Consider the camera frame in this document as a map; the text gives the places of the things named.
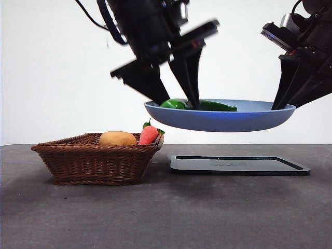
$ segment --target basket rim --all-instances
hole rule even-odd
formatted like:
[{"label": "basket rim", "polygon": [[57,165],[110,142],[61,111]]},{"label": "basket rim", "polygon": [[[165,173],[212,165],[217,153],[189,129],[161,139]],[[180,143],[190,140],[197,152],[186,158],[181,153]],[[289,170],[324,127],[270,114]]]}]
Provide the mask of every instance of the basket rim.
[{"label": "basket rim", "polygon": [[163,144],[163,134],[158,134],[155,141],[148,145],[99,145],[99,144],[62,144],[62,142],[67,142],[68,140],[74,140],[74,139],[80,139],[82,137],[88,136],[88,135],[101,135],[102,133],[85,133],[83,135],[69,137],[66,139],[60,139],[56,141],[50,141],[45,143],[39,143],[37,145],[34,145],[31,147],[32,151],[38,151],[38,149],[42,148],[57,148],[57,149],[73,149],[73,150],[79,150],[79,149],[87,149],[87,150],[99,150],[100,152],[105,151],[125,151],[128,149],[147,149],[147,148],[161,148]]}]

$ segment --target blue plate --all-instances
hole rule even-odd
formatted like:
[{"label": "blue plate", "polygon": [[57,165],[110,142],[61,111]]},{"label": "blue plate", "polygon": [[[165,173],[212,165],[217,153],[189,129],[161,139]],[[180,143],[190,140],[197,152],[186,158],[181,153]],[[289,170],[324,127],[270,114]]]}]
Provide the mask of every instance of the blue plate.
[{"label": "blue plate", "polygon": [[212,131],[246,132],[266,130],[284,123],[296,107],[287,105],[282,110],[271,110],[272,102],[249,100],[211,100],[236,106],[237,112],[211,112],[160,107],[153,101],[144,103],[148,113],[158,122],[177,128]]}]

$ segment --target gray tabletop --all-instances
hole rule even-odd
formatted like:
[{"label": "gray tabletop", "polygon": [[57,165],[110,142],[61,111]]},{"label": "gray tabletop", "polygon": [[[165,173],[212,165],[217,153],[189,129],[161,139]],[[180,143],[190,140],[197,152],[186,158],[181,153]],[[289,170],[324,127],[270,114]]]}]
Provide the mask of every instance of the gray tabletop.
[{"label": "gray tabletop", "polygon": [[[1,248],[332,248],[332,145],[164,145],[140,185],[56,186],[1,147]],[[178,175],[172,155],[277,156],[310,176]]]}]

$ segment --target potato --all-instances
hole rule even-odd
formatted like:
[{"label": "potato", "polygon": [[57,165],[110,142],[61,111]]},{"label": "potato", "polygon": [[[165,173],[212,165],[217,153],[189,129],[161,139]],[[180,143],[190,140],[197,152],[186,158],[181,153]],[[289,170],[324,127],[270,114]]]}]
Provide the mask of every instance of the potato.
[{"label": "potato", "polygon": [[136,145],[137,140],[131,133],[124,131],[107,131],[99,138],[100,145]]}]

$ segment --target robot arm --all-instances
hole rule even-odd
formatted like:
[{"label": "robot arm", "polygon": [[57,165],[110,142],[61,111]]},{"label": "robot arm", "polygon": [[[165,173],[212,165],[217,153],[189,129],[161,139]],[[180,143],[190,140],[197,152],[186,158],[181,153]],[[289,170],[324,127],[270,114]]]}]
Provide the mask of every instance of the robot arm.
[{"label": "robot arm", "polygon": [[[295,13],[300,2],[309,18]],[[282,75],[272,109],[300,107],[332,93],[332,1],[300,0],[281,27],[268,23],[262,34],[286,50],[279,56]]]},{"label": "robot arm", "polygon": [[117,21],[108,12],[105,0],[97,0],[103,19],[115,41],[126,44],[136,60],[111,72],[158,104],[170,97],[160,79],[159,66],[169,66],[194,108],[199,107],[198,64],[204,38],[217,32],[218,21],[208,22],[180,35],[180,26],[188,21],[189,0],[107,0]]}]

